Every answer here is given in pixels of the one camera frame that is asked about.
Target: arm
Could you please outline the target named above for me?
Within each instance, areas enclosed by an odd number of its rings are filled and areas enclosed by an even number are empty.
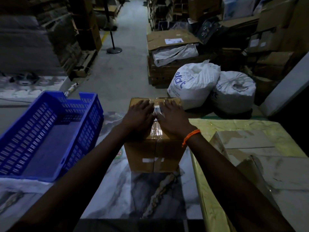
[[[160,104],[161,128],[184,139],[197,128],[182,107],[172,101]],[[198,160],[207,182],[233,226],[241,231],[294,231],[264,195],[199,133],[187,144]]]
[[[154,105],[149,101],[131,106],[121,124],[78,161],[9,231],[24,231],[25,228],[73,231],[128,135],[152,125],[153,110]]]

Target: yellow packing table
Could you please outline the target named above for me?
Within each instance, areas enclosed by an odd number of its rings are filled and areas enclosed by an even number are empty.
[[[217,131],[262,130],[282,155],[306,157],[306,154],[277,122],[260,120],[189,120],[192,125],[201,130],[207,141],[210,141]],[[230,232],[224,210],[211,191],[203,171],[192,153],[191,156],[207,232]]]

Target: cable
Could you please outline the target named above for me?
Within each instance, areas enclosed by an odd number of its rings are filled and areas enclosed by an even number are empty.
[[[27,101],[9,100],[9,99],[5,99],[5,98],[0,98],[0,99],[5,100],[5,101],[10,101],[10,102],[32,103],[32,102],[27,102]]]

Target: right hand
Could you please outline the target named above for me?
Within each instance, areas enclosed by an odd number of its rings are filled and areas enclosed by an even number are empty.
[[[197,128],[190,124],[189,119],[182,106],[179,106],[175,101],[165,101],[165,103],[160,102],[160,108],[164,116],[157,113],[157,120],[163,130],[167,130],[184,139],[189,133],[196,130]]]

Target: orange thread bracelet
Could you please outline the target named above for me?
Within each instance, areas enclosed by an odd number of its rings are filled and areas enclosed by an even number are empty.
[[[189,133],[189,134],[184,138],[182,147],[184,147],[185,144],[187,144],[187,140],[188,140],[191,136],[193,136],[194,134],[198,134],[198,133],[200,133],[200,132],[201,132],[201,131],[200,131],[199,129],[195,129],[194,131],[192,131],[191,133]]]

